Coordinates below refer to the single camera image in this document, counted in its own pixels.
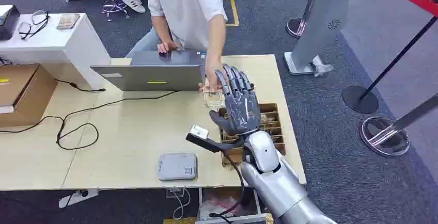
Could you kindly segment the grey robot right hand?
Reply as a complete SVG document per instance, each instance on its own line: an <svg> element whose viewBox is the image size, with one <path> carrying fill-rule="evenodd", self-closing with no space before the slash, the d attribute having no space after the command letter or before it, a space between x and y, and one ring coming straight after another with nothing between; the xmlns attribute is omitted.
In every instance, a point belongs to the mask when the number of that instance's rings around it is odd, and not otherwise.
<svg viewBox="0 0 438 224"><path fill-rule="evenodd" d="M223 68L224 72L215 70L215 74L222 84L228 118L225 119L214 110L209 111L210 118L230 136L258 130L261 113L254 85L236 67L224 63Z"/></svg>

